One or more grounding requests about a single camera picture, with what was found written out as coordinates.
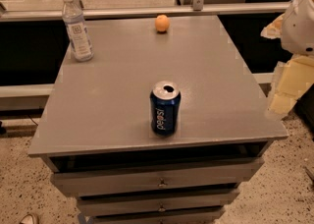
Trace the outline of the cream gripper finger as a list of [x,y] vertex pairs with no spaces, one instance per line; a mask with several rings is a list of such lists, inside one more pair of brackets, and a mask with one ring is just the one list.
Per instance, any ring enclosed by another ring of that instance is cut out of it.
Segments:
[[287,115],[297,100],[314,84],[314,57],[294,54],[275,68],[268,96],[270,115]]
[[279,15],[271,23],[265,26],[260,35],[269,39],[276,39],[282,36],[282,22],[284,15]]

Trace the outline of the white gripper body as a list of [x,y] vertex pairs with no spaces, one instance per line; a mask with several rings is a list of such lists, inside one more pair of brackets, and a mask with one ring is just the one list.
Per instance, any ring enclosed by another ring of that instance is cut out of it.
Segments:
[[281,44],[292,54],[314,55],[314,0],[292,0],[284,13]]

